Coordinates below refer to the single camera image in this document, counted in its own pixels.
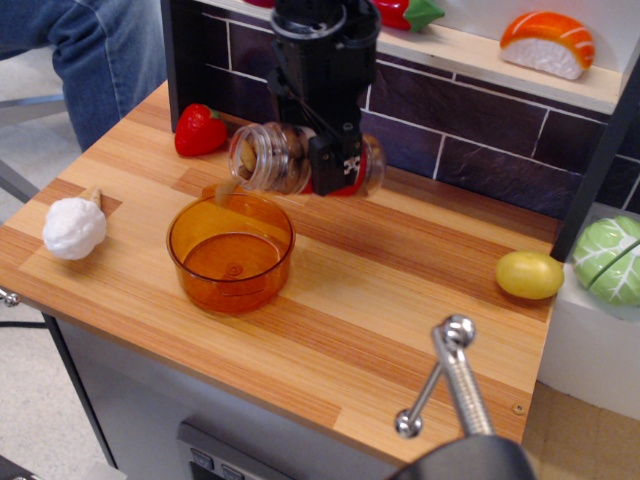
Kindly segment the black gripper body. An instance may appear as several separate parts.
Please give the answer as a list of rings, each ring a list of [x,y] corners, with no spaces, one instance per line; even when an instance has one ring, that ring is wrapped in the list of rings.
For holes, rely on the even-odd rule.
[[[267,77],[277,121],[308,127],[340,152],[361,137],[359,100],[372,82],[371,69],[306,72],[299,82],[282,69]]]

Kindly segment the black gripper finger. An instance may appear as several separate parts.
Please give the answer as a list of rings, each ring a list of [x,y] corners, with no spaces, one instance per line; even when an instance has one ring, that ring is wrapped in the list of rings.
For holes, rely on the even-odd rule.
[[[362,184],[362,136],[345,141],[317,135],[309,142],[311,183],[319,196],[355,196]]]

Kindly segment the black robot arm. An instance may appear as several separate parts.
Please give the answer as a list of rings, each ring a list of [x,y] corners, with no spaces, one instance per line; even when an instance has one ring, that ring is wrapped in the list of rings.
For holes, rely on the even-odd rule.
[[[375,79],[380,13],[369,1],[278,1],[270,24],[276,117],[314,132],[314,193],[353,196],[367,166],[359,100]]]

